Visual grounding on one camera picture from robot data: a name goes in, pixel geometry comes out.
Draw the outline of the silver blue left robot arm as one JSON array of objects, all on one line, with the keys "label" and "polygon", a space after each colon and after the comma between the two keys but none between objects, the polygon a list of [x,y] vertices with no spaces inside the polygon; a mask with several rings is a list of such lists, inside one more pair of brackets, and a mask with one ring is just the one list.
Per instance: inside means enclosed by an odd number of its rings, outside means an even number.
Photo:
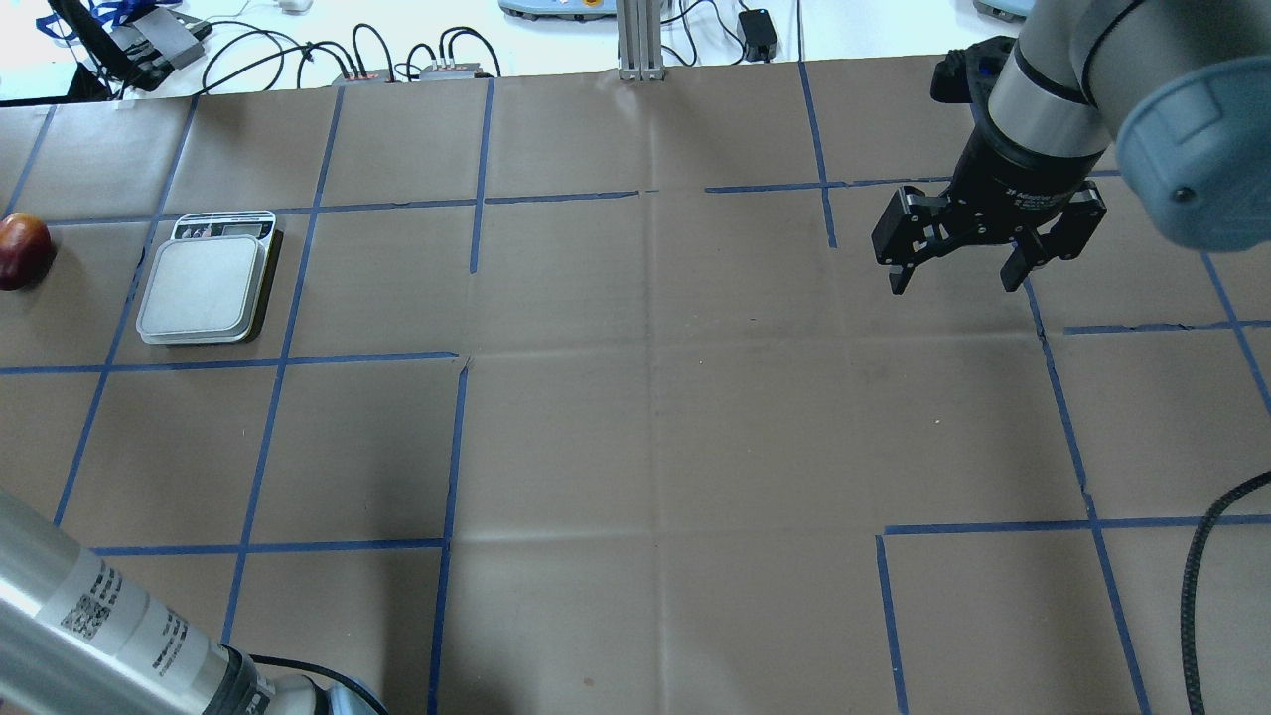
[{"label": "silver blue left robot arm", "polygon": [[27,714],[381,714],[358,679],[222,645],[10,494],[1,691]]}]

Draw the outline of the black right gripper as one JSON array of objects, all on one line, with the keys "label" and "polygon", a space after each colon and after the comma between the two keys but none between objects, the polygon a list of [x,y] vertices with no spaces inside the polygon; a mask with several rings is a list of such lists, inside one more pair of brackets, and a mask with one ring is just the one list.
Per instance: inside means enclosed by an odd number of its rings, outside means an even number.
[{"label": "black right gripper", "polygon": [[946,189],[899,185],[874,225],[873,253],[891,293],[907,290],[919,264],[963,246],[1012,248],[1000,271],[1007,291],[1052,259],[1077,259],[1107,213],[1088,178],[1096,163],[1096,155],[1049,157],[975,127]]}]

